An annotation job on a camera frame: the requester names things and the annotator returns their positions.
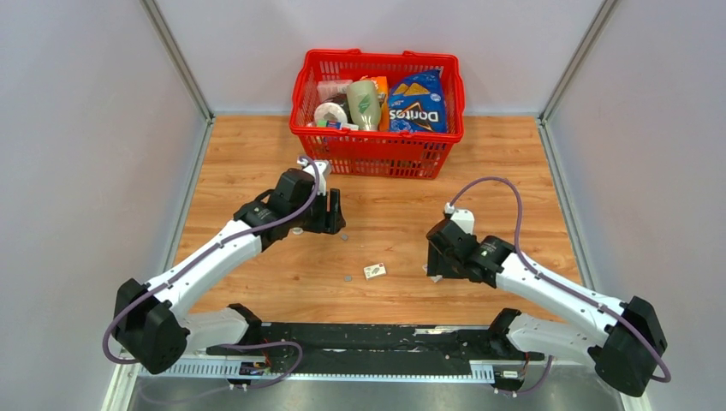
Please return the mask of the white paper tag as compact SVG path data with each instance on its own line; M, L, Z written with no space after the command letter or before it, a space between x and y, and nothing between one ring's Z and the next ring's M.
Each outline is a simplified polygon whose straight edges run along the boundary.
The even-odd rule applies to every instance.
M422 266L425 273L428 273L428 265ZM429 279L431 279L434 283L438 283L443 279L441 275L435 275L435 276L427 276Z

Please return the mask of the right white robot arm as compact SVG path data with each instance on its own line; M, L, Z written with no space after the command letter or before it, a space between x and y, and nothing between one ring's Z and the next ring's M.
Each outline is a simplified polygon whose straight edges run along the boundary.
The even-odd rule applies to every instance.
M591 367L610 387L641 397L668 346L654 306L600 294L535 263L515 246L488 235L480 240L469 223L445 218L429 230L427 274L484 283L531 301L559 317L537 319L502 310L491 323L491 352L507 359L534 352Z

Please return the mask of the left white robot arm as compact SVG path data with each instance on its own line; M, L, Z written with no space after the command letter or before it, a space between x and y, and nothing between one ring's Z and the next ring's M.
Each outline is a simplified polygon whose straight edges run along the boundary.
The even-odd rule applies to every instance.
M184 354L231 345L239 354L263 342L261 321L241 304L192 314L196 302L235 268L255 258L292 229L334 235L345 227L341 194L328 188L330 163L303 158L277 185L243 205L203 247L145 283L133 278L119 287L114 318L104 340L114 339L155 375Z

